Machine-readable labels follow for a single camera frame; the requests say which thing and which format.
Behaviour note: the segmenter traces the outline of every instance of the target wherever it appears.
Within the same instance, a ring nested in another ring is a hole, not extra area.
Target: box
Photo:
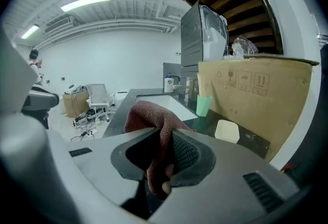
[[[87,112],[90,108],[86,100],[89,92],[83,91],[72,95],[63,95],[63,102],[68,117],[76,118],[81,113]]]
[[[257,55],[199,63],[199,94],[210,109],[268,140],[270,161],[292,132],[316,62]]]

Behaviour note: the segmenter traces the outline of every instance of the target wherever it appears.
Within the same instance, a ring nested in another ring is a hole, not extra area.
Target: black countertop
[[[175,93],[164,93],[163,89],[132,89],[123,100],[118,110],[114,114],[114,117],[110,121],[103,137],[110,137],[114,135],[124,134],[124,125],[127,120],[130,108],[135,104],[136,98],[138,96],[149,96],[149,95],[170,95],[180,102],[183,106],[188,108],[191,112],[196,115],[197,102],[195,101],[185,101],[184,96]],[[209,110],[206,117],[197,117],[191,120],[183,121],[189,128],[196,130],[198,133],[214,137],[216,126],[219,120],[227,120],[222,115]],[[262,158],[265,158],[270,142],[264,138],[254,134],[253,132],[247,130],[246,128],[238,125],[240,139],[237,144],[244,146],[255,154]]]

